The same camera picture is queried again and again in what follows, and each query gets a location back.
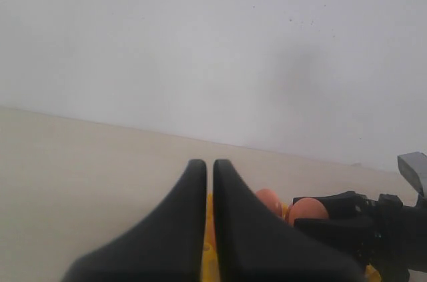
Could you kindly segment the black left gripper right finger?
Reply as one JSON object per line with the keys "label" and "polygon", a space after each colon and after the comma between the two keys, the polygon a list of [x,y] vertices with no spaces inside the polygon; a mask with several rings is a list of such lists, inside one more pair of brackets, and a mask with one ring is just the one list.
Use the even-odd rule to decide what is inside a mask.
{"label": "black left gripper right finger", "polygon": [[213,217],[222,281],[364,281],[349,255],[272,213],[232,162],[213,164]]}

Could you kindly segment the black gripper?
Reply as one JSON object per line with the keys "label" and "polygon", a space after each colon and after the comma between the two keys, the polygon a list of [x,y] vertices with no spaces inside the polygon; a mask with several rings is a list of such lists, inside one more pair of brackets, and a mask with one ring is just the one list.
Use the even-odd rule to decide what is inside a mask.
{"label": "black gripper", "polygon": [[294,227],[302,233],[351,255],[359,265],[372,265],[383,281],[408,281],[411,271],[426,272],[424,198],[414,206],[396,195],[381,194],[375,201],[353,191],[312,198],[330,217],[296,219]]}

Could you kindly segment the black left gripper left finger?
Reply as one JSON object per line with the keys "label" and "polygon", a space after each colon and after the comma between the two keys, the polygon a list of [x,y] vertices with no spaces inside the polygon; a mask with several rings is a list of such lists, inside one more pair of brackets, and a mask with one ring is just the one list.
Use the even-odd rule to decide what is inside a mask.
{"label": "black left gripper left finger", "polygon": [[163,201],[141,222],[78,258],[64,281],[199,281],[207,167],[188,162]]}

